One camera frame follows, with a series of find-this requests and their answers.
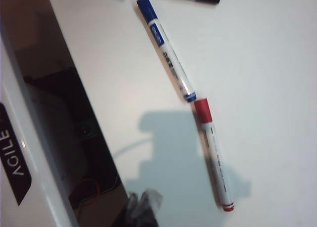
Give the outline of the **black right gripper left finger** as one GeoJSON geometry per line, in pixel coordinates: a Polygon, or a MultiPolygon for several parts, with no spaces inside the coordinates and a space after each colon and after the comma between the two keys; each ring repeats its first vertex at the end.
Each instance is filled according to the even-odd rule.
{"type": "Polygon", "coordinates": [[[138,194],[131,192],[126,206],[118,219],[119,227],[140,227],[141,222],[134,213],[139,203],[138,194]]]}

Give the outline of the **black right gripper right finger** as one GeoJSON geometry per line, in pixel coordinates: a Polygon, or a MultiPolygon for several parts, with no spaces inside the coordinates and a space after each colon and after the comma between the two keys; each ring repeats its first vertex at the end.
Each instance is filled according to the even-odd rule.
{"type": "Polygon", "coordinates": [[[140,199],[141,213],[138,217],[139,227],[158,227],[156,214],[163,202],[163,196],[152,188],[147,188],[140,199]]]}

